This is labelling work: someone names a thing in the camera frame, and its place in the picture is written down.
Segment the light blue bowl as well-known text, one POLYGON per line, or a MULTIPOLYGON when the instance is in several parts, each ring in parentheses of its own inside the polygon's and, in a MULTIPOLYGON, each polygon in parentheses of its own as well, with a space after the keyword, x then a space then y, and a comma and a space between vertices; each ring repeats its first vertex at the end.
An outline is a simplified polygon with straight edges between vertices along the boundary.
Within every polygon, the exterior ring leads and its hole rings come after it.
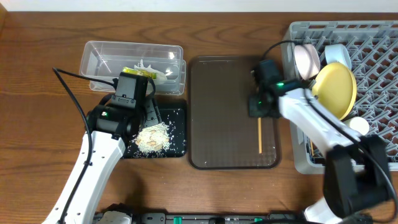
POLYGON ((339 62, 352 69, 352 63, 347 48, 343 44, 327 45, 324 50, 327 64, 339 62))

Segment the pink shallow bowl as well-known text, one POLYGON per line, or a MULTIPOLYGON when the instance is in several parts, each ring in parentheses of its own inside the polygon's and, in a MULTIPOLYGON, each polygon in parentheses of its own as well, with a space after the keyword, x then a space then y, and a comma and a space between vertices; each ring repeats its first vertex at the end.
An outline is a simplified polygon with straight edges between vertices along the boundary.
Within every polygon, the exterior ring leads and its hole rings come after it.
POLYGON ((320 58, 312 44, 296 45, 294 60, 303 80, 308 80, 320 72, 320 58))

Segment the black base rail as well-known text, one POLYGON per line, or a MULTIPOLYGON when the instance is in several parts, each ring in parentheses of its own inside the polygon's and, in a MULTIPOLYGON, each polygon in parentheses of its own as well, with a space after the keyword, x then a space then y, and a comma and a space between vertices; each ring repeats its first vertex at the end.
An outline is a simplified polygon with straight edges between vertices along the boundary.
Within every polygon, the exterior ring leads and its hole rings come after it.
POLYGON ((244 224, 244 223, 306 223, 293 212, 273 212, 262 215, 233 213, 169 213, 166 210, 147 210, 138 213, 131 207, 119 203, 94 214, 93 223, 130 224, 244 224))

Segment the grey dishwasher rack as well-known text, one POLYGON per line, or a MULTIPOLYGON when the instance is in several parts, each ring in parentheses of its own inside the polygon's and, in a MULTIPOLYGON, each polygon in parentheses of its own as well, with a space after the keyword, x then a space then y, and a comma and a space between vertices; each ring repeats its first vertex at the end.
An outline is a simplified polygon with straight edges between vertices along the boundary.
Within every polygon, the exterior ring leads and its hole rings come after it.
POLYGON ((356 102, 348 115, 360 116, 387 144, 391 171, 397 170, 397 21, 301 21, 289 25, 282 44, 286 79, 299 78, 293 42, 312 44, 326 65, 327 45, 343 44, 357 83, 356 102))

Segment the white plastic bag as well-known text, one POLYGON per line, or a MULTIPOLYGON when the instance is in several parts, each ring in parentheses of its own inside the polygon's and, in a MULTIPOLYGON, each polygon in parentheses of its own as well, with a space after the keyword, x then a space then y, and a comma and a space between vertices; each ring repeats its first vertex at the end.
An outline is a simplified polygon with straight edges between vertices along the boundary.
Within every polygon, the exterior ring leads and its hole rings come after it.
POLYGON ((164 72, 153 69, 151 65, 145 67, 143 59, 141 59, 141 61, 134 66, 134 69, 140 71, 141 75, 153 79, 156 85, 162 85, 167 81, 167 76, 164 72))

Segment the brown serving tray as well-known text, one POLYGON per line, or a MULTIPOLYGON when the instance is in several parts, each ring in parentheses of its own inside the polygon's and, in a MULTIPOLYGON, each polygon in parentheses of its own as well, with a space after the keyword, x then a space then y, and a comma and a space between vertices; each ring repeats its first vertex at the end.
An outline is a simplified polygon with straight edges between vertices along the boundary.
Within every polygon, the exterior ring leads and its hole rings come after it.
POLYGON ((257 56, 199 56, 189 63, 188 159, 199 170, 271 169, 281 160, 278 122, 257 118, 248 99, 256 93, 251 70, 257 56))

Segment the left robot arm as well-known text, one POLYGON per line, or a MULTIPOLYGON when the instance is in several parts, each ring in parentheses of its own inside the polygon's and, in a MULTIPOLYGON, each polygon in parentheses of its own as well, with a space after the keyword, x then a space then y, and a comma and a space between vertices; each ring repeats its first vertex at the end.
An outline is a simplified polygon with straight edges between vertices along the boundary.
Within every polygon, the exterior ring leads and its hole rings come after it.
POLYGON ((155 93, 147 92, 151 78, 120 73, 107 94, 84 113, 74 94, 70 97, 85 125, 78 159, 45 223, 92 223, 103 190, 130 140, 161 117, 155 93))

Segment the yellow round plate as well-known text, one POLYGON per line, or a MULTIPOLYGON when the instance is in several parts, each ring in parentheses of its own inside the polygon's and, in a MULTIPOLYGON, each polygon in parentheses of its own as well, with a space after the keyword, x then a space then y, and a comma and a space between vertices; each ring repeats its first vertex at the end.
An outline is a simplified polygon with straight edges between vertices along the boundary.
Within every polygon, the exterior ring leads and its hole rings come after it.
POLYGON ((316 76, 312 95, 339 120, 353 109, 357 84, 352 71, 339 62, 328 64, 316 76))

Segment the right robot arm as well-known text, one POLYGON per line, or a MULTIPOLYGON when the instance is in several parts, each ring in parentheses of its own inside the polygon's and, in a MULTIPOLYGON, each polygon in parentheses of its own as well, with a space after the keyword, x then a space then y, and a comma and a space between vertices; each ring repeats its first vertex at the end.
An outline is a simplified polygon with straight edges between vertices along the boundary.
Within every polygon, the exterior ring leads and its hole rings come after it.
POLYGON ((397 201, 384 141, 350 129, 298 80, 283 80, 273 60, 253 68, 257 92, 249 116, 283 117, 298 126, 325 158, 323 197, 303 211, 301 223, 346 223, 388 200, 397 201))

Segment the white green cup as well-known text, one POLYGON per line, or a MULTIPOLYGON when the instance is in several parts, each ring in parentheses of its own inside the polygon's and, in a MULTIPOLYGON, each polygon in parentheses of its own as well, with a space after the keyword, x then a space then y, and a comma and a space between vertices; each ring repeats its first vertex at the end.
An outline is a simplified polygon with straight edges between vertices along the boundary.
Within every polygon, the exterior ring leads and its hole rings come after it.
POLYGON ((364 118, 359 116, 347 119, 343 123, 364 136, 367 135, 370 130, 369 123, 364 118))

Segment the clear plastic waste bin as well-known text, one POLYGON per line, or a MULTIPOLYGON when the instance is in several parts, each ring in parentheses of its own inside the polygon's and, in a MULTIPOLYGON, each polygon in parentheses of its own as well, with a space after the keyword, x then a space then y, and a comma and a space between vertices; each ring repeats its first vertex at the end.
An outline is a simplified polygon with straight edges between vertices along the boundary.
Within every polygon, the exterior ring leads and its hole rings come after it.
POLYGON ((144 66, 164 72, 167 81, 156 85, 158 95, 182 95, 186 81, 186 62, 178 45, 134 42, 89 41, 85 45, 80 75, 111 82, 124 67, 134 68, 141 59, 144 66))

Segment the yellow green snack wrapper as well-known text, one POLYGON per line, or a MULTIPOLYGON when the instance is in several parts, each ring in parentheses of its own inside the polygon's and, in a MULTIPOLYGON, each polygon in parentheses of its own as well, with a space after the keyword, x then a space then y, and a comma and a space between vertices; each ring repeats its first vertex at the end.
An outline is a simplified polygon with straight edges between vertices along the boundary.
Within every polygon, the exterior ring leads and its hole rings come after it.
POLYGON ((136 68, 129 68, 129 67, 124 67, 122 72, 124 73, 129 73, 133 75, 139 75, 151 79, 156 79, 157 78, 157 73, 156 72, 148 72, 147 70, 144 69, 136 69, 136 68))

